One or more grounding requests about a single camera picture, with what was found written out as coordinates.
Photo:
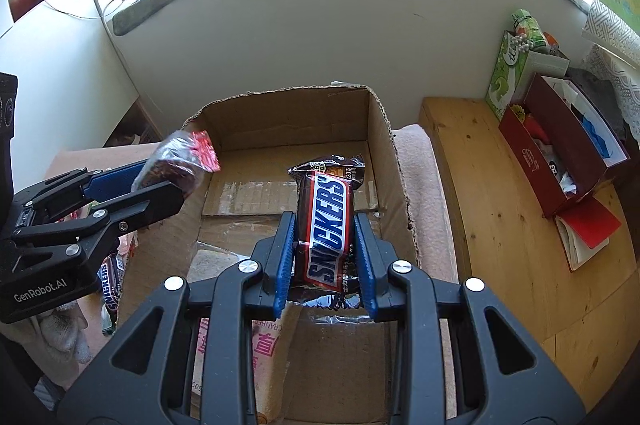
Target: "red box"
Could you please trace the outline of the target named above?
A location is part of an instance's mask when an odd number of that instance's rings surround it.
[[[619,166],[625,163],[607,166],[580,121],[539,74],[533,78],[524,104],[546,132],[554,151],[576,185],[575,195],[567,196],[562,191],[529,132],[508,108],[500,122],[500,132],[527,175],[545,217],[568,208],[589,194],[600,182],[612,179]],[[628,160],[628,154],[626,151],[624,153]]]

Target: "beige snack package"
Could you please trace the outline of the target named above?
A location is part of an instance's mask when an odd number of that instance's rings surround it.
[[[188,282],[216,277],[232,264],[248,259],[246,256],[216,246],[203,243],[196,243],[196,245],[197,252],[187,274]],[[275,322],[253,322],[255,406],[260,424],[274,421],[282,409],[282,388],[287,372],[287,355],[299,316],[300,306],[287,304],[281,318]],[[202,319],[191,382],[191,390],[198,396],[202,393],[202,367],[208,328],[209,319]],[[199,407],[200,398],[194,397],[193,404]]]

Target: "green and white carton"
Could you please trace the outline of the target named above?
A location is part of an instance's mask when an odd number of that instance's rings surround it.
[[[495,62],[494,74],[484,99],[491,110],[502,119],[511,103],[524,100],[536,73],[562,78],[569,67],[569,59],[545,55],[533,51],[520,53],[514,34],[508,31],[502,36],[500,52]]]

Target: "silver screw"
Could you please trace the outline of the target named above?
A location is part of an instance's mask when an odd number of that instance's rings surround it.
[[[238,264],[238,269],[242,273],[253,273],[258,269],[258,263],[249,259],[248,261],[242,261]]]
[[[466,289],[471,291],[482,291],[484,289],[484,282],[476,277],[470,277],[465,282]]]
[[[164,281],[164,287],[169,291],[179,290],[183,284],[184,280],[182,280],[182,277],[169,277]]]
[[[409,273],[411,271],[411,263],[409,261],[403,261],[400,259],[399,261],[395,261],[392,265],[392,268],[397,273]]]
[[[75,255],[79,251],[80,251],[80,247],[78,245],[69,245],[69,247],[66,249],[65,253],[67,255],[71,256],[71,255]]]

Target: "snickers logo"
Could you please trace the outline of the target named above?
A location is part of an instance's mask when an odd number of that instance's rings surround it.
[[[313,172],[311,180],[305,280],[334,291],[342,286],[349,252],[349,182],[322,172]]]

